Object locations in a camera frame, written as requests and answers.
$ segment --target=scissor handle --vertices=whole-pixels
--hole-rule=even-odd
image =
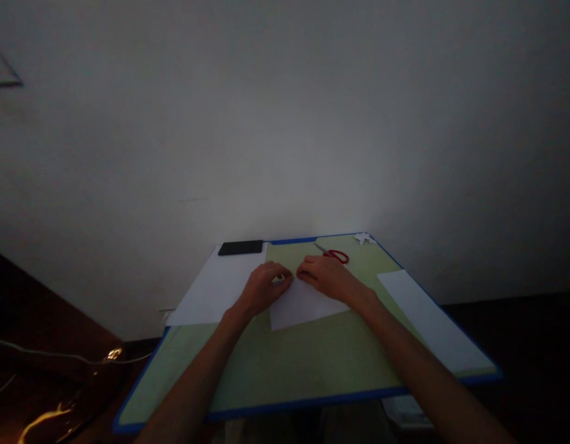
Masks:
[[[349,256],[347,256],[345,253],[340,252],[338,250],[328,250],[328,253],[324,253],[322,256],[330,256],[333,257],[335,259],[338,259],[338,261],[340,263],[342,263],[343,265],[346,263],[349,263]]]

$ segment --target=smartphone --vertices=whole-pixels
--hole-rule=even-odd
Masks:
[[[224,242],[218,256],[230,256],[234,254],[262,253],[262,240],[245,240],[244,242]]]

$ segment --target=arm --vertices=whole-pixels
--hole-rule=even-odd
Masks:
[[[274,278],[284,280],[273,284]],[[155,410],[137,443],[191,443],[195,440],[240,335],[254,316],[287,291],[292,281],[292,273],[274,262],[265,263],[252,272],[242,295],[225,312],[209,341]]]
[[[367,288],[336,259],[308,256],[297,277],[355,310],[381,342],[437,431],[449,443],[513,443],[513,437]]]

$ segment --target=desk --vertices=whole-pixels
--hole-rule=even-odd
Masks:
[[[360,245],[352,234],[270,242],[266,260],[294,269],[312,242],[347,253],[349,271],[374,289],[394,316],[425,345],[413,325],[378,280],[402,267],[379,244]],[[427,304],[438,310],[425,293]],[[174,382],[194,359],[217,323],[168,327],[114,422],[118,433],[140,431]],[[501,378],[495,363],[455,372],[465,384]],[[379,342],[352,311],[272,331],[268,312],[246,328],[228,362],[207,421],[308,406],[324,406],[407,393]]]

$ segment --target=sheet of paper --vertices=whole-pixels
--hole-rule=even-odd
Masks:
[[[449,371],[494,367],[405,270],[382,273],[378,279]]]
[[[270,308],[271,328],[279,330],[348,309],[342,302],[324,296],[310,284],[295,278],[289,290]]]
[[[220,245],[200,271],[167,325],[208,324],[221,321],[223,313],[238,299],[250,273],[266,258],[267,243],[262,253],[218,256]]]

